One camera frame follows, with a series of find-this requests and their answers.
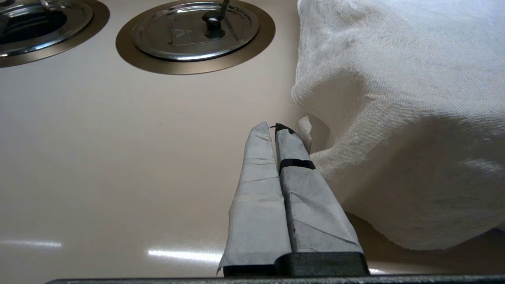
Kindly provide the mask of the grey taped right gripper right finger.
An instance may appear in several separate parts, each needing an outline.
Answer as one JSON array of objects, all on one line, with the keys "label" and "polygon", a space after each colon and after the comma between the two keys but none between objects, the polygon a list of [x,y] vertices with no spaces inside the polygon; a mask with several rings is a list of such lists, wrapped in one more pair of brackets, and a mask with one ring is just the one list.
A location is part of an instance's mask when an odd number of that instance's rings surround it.
[{"label": "grey taped right gripper right finger", "polygon": [[368,276],[355,229],[301,138],[278,123],[275,142],[292,247],[275,261],[277,272],[288,277]]}]

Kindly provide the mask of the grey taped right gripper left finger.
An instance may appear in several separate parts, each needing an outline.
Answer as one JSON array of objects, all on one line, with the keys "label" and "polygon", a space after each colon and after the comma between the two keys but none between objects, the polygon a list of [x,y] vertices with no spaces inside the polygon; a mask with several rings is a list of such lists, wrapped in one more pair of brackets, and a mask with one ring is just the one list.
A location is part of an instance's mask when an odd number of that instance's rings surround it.
[{"label": "grey taped right gripper left finger", "polygon": [[226,277],[276,275],[275,262],[290,253],[286,208],[270,129],[262,122],[251,129],[245,143],[218,271]]}]

